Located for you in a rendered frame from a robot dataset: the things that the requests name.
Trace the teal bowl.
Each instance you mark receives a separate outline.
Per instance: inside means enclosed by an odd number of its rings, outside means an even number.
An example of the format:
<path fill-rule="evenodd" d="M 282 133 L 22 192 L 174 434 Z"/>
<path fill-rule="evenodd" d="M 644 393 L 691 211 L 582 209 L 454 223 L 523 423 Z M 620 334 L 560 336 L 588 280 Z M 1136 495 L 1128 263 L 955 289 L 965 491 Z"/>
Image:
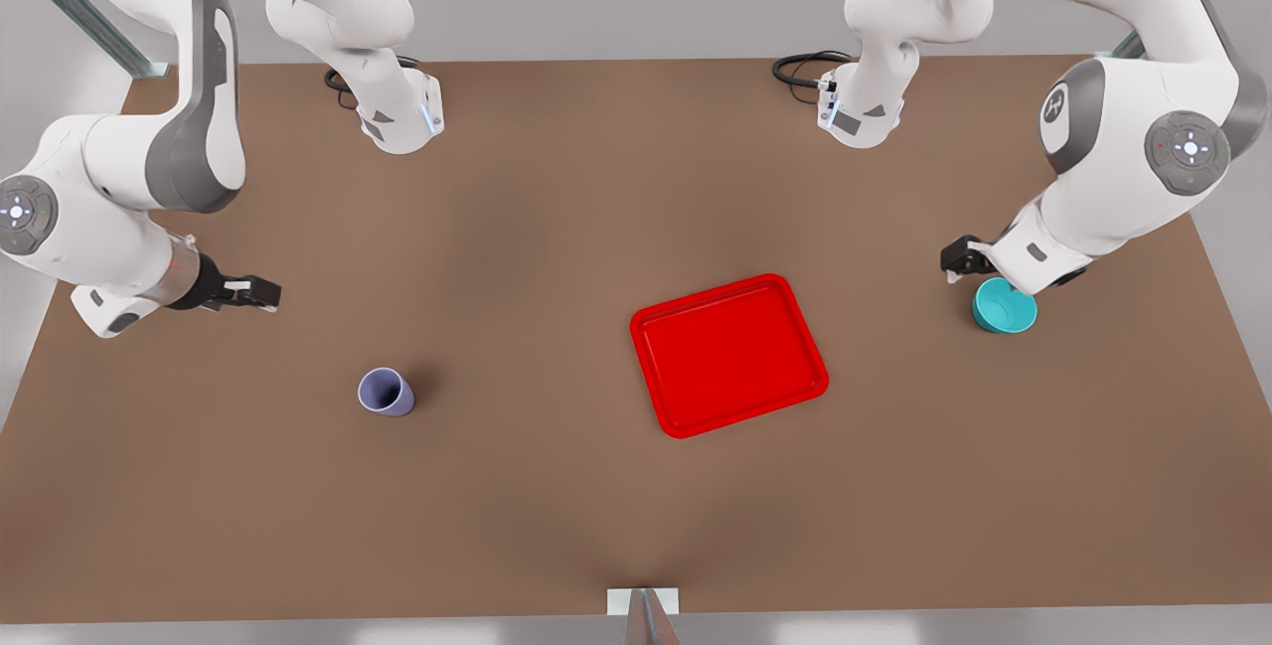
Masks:
<path fill-rule="evenodd" d="M 1019 335 L 1028 331 L 1037 318 L 1034 296 L 1018 291 L 1007 279 L 1002 277 L 982 282 L 974 293 L 971 309 L 982 329 L 999 335 Z"/>

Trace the lavender cup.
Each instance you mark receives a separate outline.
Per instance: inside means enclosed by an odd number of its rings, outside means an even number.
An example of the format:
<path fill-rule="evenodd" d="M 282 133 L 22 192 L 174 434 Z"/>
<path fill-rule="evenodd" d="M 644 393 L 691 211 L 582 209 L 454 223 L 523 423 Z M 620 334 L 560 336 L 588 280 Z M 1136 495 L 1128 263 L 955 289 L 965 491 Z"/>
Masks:
<path fill-rule="evenodd" d="M 359 382 L 356 396 L 359 405 L 371 413 L 406 415 L 413 408 L 416 398 L 404 377 L 387 366 L 371 369 Z"/>

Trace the red tray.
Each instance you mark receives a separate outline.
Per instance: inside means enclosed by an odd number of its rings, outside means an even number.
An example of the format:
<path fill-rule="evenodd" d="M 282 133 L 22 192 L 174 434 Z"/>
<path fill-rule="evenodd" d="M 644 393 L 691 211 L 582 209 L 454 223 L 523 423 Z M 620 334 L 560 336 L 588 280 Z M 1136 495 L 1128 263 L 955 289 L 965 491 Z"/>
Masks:
<path fill-rule="evenodd" d="M 636 310 L 630 335 L 667 435 L 692 438 L 831 385 L 787 279 L 759 274 Z"/>

